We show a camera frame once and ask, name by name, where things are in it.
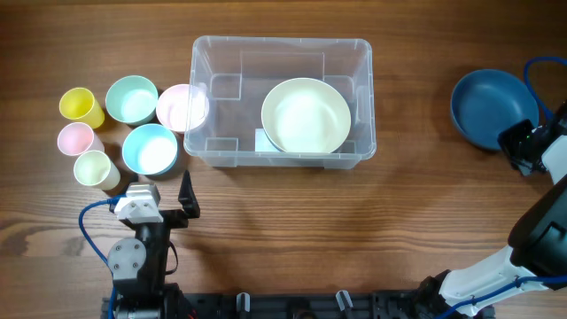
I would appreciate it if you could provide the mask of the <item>light blue bowl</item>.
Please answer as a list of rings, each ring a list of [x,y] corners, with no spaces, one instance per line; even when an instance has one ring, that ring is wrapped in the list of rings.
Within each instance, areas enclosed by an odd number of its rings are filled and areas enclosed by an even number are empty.
[[[160,124],[149,123],[127,135],[121,154],[131,171],[139,175],[161,175],[175,164],[178,143],[172,131]]]

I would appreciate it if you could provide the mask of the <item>cream plate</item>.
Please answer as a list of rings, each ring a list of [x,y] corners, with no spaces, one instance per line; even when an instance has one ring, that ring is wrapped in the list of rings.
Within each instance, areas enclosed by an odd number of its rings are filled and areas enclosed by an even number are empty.
[[[260,120],[271,144],[291,153],[332,153],[346,141],[352,124],[343,96],[313,78],[277,84],[262,102]]]

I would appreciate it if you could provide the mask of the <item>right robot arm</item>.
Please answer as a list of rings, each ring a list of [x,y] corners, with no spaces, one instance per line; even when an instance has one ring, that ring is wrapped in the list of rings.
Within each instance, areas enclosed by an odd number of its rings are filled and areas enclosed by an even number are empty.
[[[517,221],[500,251],[425,279],[411,301],[416,318],[474,318],[518,294],[566,285],[566,107],[539,127],[517,123],[498,142],[515,170],[548,173],[553,186]]]

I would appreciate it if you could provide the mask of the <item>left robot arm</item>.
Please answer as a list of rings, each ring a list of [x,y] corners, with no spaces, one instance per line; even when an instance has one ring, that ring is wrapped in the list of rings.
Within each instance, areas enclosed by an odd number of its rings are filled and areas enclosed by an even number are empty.
[[[153,183],[131,183],[113,204],[118,220],[135,232],[118,241],[107,256],[113,292],[104,318],[196,318],[196,309],[178,284],[166,277],[167,256],[176,249],[170,239],[174,229],[185,229],[200,216],[190,173],[184,172],[178,195],[180,209],[159,209],[160,195]]]

